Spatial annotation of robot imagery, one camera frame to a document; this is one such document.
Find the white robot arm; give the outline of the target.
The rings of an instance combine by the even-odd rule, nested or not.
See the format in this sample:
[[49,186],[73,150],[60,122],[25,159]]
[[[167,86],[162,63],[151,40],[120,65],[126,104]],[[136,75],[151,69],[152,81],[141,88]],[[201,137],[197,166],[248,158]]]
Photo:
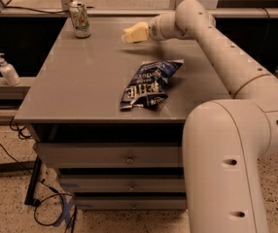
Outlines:
[[134,43],[198,42],[230,97],[197,106],[183,132],[191,233],[269,233],[258,160],[278,152],[278,79],[216,27],[196,0],[124,30]]

